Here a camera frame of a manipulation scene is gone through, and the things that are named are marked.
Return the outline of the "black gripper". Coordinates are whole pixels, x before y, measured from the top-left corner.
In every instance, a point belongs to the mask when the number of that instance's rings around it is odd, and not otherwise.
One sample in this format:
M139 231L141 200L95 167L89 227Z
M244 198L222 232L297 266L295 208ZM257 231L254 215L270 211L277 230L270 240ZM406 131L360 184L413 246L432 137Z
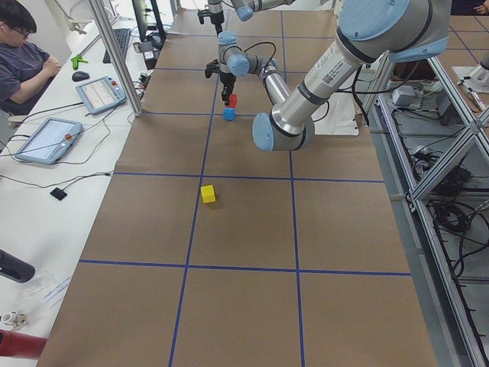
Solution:
M215 25L216 34L219 35L222 32L223 24L223 14L222 13L211 13L210 15L211 23Z
M232 94L232 86L235 84L235 75L232 73L221 72L220 81L224 85L222 87L222 101L225 104L229 104Z

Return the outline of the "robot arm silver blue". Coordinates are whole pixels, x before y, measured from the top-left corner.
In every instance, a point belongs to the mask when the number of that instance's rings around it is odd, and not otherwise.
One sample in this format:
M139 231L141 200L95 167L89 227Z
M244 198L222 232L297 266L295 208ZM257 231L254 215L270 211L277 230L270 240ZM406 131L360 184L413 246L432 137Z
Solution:
M205 19L209 18L211 24L215 28L217 35L223 32L223 24L225 22L223 4L235 10L236 15L241 21L250 20L253 15L259 11L265 11L277 8L282 5L292 5L294 0L209 0L203 10L198 10L197 16L200 24L205 23Z
M345 1L335 41L294 90L273 58L244 52L231 31L218 35L218 69L233 76L256 74L267 90L273 107L254 117L255 145L263 151L299 150L313 140L313 113L361 65L382 54L394 63L441 54L448 44L451 6L450 1Z

